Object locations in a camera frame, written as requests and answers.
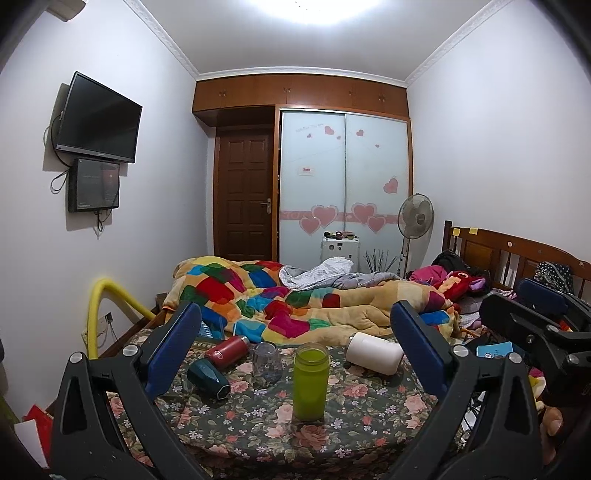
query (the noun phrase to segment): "red stuffed toy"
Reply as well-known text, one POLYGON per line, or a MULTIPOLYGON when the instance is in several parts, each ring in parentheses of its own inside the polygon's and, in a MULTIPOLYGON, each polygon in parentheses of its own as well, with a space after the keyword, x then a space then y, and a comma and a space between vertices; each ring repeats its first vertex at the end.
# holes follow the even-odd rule
POLYGON ((472 277, 467 272, 451 272, 445 280, 434 285, 445 298, 451 301, 460 299, 468 290, 482 288, 484 277, 472 277))

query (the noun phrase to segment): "white thermos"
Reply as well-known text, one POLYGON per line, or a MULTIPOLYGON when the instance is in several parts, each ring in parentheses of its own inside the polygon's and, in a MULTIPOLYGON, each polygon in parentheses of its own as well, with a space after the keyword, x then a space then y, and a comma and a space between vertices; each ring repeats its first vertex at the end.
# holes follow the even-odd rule
POLYGON ((404 352, 398 343, 358 332, 347 343, 345 360, 384 375, 394 375, 404 352))

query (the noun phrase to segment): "wooden cabinet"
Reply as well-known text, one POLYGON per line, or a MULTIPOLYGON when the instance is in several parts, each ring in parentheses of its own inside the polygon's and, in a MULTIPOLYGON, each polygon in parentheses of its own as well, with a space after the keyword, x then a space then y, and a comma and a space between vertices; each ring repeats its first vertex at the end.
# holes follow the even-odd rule
POLYGON ((193 112, 259 105, 358 109, 408 117, 406 89, 348 77, 260 74, 197 82, 193 112))

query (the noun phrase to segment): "glass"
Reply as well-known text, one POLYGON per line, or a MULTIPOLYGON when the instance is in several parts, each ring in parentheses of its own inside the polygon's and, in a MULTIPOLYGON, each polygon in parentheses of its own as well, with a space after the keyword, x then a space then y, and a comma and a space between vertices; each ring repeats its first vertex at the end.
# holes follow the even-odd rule
POLYGON ((329 352, 319 343, 305 343, 295 352, 294 417, 303 421, 321 419, 329 384, 329 352))
POLYGON ((252 375, 256 385, 261 387, 267 387, 281 379, 283 364, 274 343, 261 342, 256 345, 252 353, 252 375))

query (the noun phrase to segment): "sliding wardrobe door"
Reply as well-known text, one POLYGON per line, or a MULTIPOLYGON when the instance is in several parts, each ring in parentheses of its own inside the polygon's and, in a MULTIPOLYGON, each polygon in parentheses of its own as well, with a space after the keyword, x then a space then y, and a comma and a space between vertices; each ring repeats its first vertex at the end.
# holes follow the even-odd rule
MULTIPOLYGON (((361 271, 385 271, 402 250, 398 211, 408 197, 406 122, 364 115, 346 115, 345 229, 359 236, 361 271), (382 257, 382 265, 373 265, 382 257), (365 253, 372 258, 365 261, 365 253)), ((389 268, 396 272, 398 260, 389 268)))
POLYGON ((345 116, 284 112, 281 129, 279 262, 308 270, 344 227, 345 116))

